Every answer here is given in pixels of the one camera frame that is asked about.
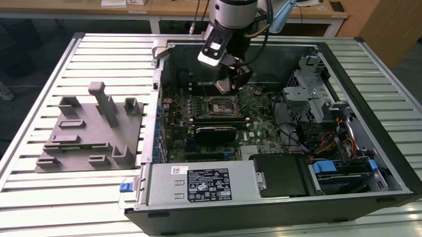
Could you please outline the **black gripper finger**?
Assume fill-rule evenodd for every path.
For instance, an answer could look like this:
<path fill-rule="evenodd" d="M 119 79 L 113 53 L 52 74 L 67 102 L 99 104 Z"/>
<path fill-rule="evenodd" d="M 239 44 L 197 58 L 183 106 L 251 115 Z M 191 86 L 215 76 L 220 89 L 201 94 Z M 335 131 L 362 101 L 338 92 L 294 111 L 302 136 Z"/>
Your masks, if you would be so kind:
<path fill-rule="evenodd" d="M 238 90 L 242 86 L 244 86 L 251 77 L 252 77 L 252 74 L 254 74 L 254 71 L 247 71 L 247 72 L 243 72 L 243 71 L 239 71 L 239 72 L 234 72 L 231 75 L 230 75 L 230 90 L 231 91 L 235 91 Z"/>

